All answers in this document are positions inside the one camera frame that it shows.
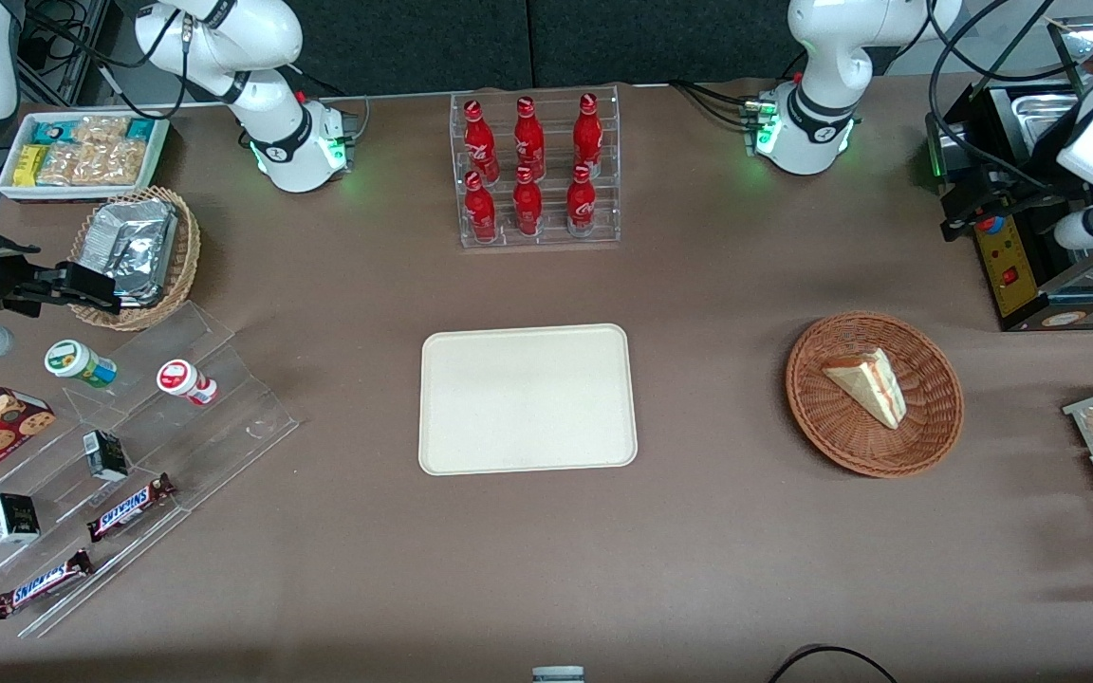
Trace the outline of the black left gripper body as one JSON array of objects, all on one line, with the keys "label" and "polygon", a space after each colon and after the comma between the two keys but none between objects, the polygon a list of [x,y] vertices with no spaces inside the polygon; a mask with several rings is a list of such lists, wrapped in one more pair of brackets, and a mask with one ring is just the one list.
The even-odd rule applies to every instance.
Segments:
[{"label": "black left gripper body", "polygon": [[1059,164],[1065,141],[1038,141],[1029,161],[1016,163],[1007,144],[980,144],[985,195],[973,219],[1010,215],[1032,207],[1057,207],[1081,197],[1081,180]]}]

